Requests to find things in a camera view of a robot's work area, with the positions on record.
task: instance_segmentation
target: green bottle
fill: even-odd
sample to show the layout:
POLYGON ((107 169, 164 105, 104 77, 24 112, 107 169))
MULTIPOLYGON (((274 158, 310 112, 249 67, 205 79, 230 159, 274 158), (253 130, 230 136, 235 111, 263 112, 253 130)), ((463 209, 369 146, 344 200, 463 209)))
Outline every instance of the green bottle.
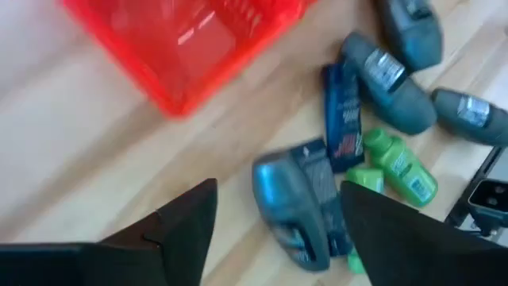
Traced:
POLYGON ((391 186, 411 205, 423 207, 436 196, 436 179, 400 137, 374 129, 365 134, 364 144, 373 165, 384 171, 391 186))
MULTIPOLYGON (((346 180, 371 189, 379 194, 384 193, 383 171, 374 168, 352 168, 346 173, 346 180)), ((355 274, 365 274, 364 264, 353 249, 348 255, 349 270, 355 274)))
POLYGON ((379 194, 384 193, 383 170, 375 168, 352 168, 346 173, 346 180, 371 189, 379 194))

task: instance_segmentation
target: blue bottle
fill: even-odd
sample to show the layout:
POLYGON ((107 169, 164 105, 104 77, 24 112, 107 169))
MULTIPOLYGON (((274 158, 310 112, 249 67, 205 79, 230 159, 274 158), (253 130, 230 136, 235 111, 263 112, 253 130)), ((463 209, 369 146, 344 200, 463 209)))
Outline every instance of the blue bottle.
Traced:
POLYGON ((356 72, 349 60, 323 68, 325 128, 328 155, 334 173, 365 162, 356 72))

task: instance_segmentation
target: product label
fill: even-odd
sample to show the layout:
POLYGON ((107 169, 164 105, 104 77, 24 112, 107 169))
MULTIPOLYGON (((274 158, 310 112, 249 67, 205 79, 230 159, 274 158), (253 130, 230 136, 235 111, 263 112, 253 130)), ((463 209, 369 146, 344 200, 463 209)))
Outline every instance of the product label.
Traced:
POLYGON ((349 245, 341 202, 326 152, 325 142, 316 140, 291 150, 314 190, 329 238, 330 255, 345 255, 349 245))
POLYGON ((411 191, 422 201, 430 198, 432 193, 427 190, 420 177, 414 177, 409 183, 411 191))
POLYGON ((391 165, 391 169, 421 201, 426 201, 432 193, 425 186, 425 182, 418 175, 418 172, 416 172, 417 174, 411 172, 414 166, 408 163, 409 160, 407 152, 403 152, 391 165))
POLYGON ((367 58, 365 69, 385 91, 391 91, 406 70, 393 56, 380 49, 367 58))
POLYGON ((296 261, 301 262, 310 262, 310 255, 304 249, 287 249, 287 252, 295 259, 296 261))
POLYGON ((484 127, 487 124, 490 113, 490 103, 471 96, 462 97, 457 109, 460 118, 477 127, 484 127))
POLYGON ((362 156, 364 154, 364 144, 362 134, 350 133, 345 134, 342 142, 339 144, 339 149, 333 154, 335 158, 343 155, 355 154, 355 156, 362 156))

